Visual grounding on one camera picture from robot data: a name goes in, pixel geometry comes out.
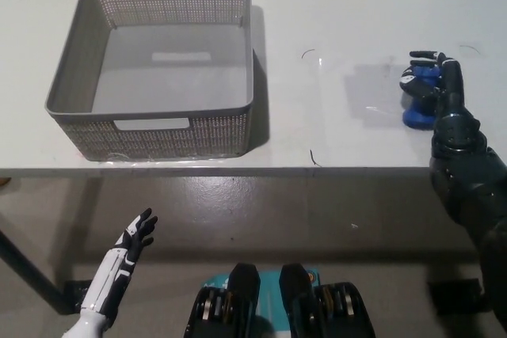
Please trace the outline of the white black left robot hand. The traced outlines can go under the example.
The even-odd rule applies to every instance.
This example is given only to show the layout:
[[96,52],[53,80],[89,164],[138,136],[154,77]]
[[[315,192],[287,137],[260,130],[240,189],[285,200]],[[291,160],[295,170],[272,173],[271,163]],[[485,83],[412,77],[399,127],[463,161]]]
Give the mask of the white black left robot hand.
[[81,304],[82,312],[100,314],[109,325],[116,320],[141,252],[154,241],[151,234],[157,221],[148,208],[125,228],[105,254]]

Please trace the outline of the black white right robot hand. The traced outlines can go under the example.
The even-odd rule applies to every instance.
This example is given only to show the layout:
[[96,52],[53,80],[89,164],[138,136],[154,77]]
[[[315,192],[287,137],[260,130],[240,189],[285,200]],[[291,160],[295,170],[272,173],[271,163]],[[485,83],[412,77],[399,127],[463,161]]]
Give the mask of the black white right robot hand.
[[464,106],[463,73],[459,62],[442,51],[411,51],[410,65],[399,85],[419,104],[431,108],[435,116],[444,110]]

